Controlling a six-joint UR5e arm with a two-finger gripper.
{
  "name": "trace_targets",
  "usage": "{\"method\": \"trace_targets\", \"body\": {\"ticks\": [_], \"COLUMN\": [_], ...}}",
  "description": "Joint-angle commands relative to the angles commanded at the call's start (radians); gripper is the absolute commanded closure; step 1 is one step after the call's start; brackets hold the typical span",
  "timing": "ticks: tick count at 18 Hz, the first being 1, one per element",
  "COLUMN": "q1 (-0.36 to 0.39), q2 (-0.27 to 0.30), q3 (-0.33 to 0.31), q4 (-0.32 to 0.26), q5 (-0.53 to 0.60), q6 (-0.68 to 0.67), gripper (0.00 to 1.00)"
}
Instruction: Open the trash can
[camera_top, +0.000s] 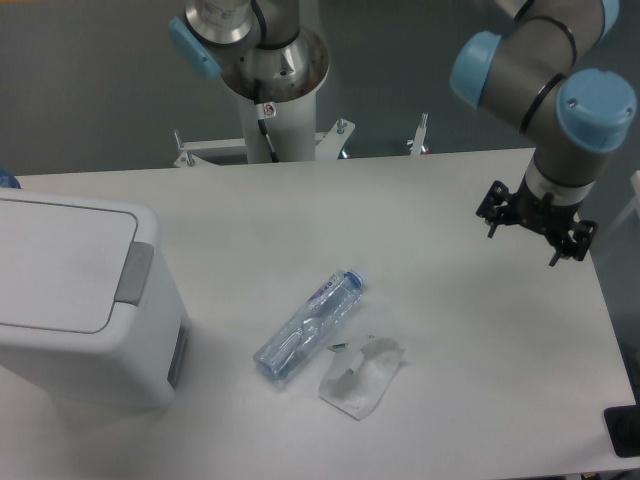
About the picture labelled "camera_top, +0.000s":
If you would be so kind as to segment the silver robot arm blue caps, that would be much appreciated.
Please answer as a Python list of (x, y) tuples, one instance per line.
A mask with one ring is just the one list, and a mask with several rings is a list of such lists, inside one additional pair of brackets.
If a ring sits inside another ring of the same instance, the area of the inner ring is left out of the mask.
[(543, 236), (554, 250), (552, 264), (587, 255), (598, 225), (578, 211), (638, 109), (620, 75), (575, 68), (619, 13), (617, 1), (522, 1), (509, 36), (475, 34), (450, 72), (456, 95), (535, 145), (518, 189), (494, 181), (477, 216), (491, 232), (519, 225)]

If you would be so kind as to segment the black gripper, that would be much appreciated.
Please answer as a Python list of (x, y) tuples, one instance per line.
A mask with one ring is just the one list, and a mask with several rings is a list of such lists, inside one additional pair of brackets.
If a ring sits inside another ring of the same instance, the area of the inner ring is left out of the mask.
[(581, 262), (589, 252), (598, 224), (589, 220), (574, 221), (577, 205), (556, 205), (553, 200), (553, 195), (549, 201), (538, 198), (525, 179), (516, 194), (512, 194), (504, 183), (494, 181), (476, 215), (489, 227), (489, 238), (495, 235), (499, 226), (519, 223), (544, 236), (554, 248), (550, 266), (555, 266), (561, 259)]

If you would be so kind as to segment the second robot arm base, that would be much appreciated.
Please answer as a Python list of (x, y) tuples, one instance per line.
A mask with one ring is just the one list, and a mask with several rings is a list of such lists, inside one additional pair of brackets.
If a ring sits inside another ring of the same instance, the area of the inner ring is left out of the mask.
[(300, 99), (329, 73), (327, 47), (302, 25), (298, 1), (187, 1), (168, 31), (195, 72), (256, 104)]

